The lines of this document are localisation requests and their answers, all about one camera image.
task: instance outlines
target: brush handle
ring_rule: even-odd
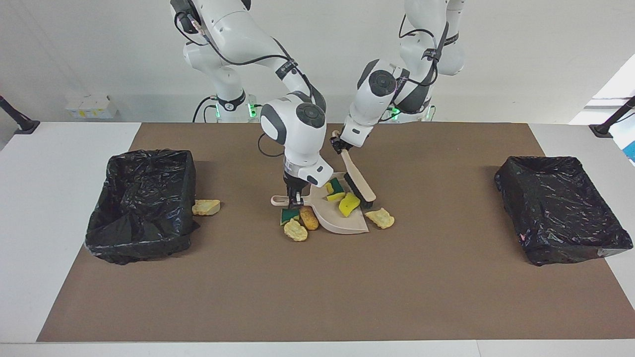
[[[355,186],[359,190],[362,196],[364,196],[364,200],[367,202],[373,202],[377,199],[377,196],[373,192],[373,189],[370,188],[370,185],[366,182],[366,179],[361,174],[357,166],[353,163],[351,159],[351,155],[348,150],[342,150],[341,157],[344,160],[344,165],[346,166],[346,172],[352,178]]]

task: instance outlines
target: black plastic bag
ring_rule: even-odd
[[[632,249],[577,158],[511,157],[495,177],[532,264],[578,263]]]
[[[125,265],[190,247],[196,169],[189,151],[133,151],[108,161],[86,248]]]

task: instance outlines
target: bread piece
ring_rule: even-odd
[[[290,220],[289,223],[284,225],[284,233],[287,235],[287,237],[293,239],[296,242],[303,242],[309,237],[309,232],[307,232],[307,229],[302,227],[300,222],[296,221],[295,219]]]
[[[310,230],[315,231],[319,227],[319,221],[316,214],[313,212],[313,208],[309,206],[300,207],[300,217],[304,226]]]
[[[390,213],[383,208],[379,211],[368,212],[364,215],[381,229],[390,228],[395,223],[395,217],[391,216]]]
[[[197,199],[192,207],[195,216],[212,216],[220,211],[220,201],[217,199]]]

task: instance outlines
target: brush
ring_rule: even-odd
[[[339,131],[333,132],[334,137],[339,137]],[[361,174],[357,166],[353,163],[351,159],[351,155],[347,149],[342,149],[340,153],[342,160],[344,161],[344,165],[346,166],[346,174],[344,175],[344,180],[351,187],[351,191],[361,200],[361,208],[370,209],[373,206],[373,203],[377,199],[377,196],[373,192],[373,189],[370,188],[370,185],[366,182],[366,179]]]

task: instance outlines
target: yellow sponge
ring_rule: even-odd
[[[346,197],[346,193],[340,192],[340,193],[331,194],[331,195],[327,196],[326,199],[328,201],[332,202],[332,201],[339,201],[339,200],[341,200],[344,197]]]
[[[353,193],[347,193],[346,197],[340,202],[340,211],[344,217],[351,215],[351,212],[361,204],[361,200]]]
[[[324,187],[326,188],[326,192],[328,192],[328,194],[335,193],[335,190],[333,189],[333,185],[330,182],[327,182],[326,185],[324,185]]]

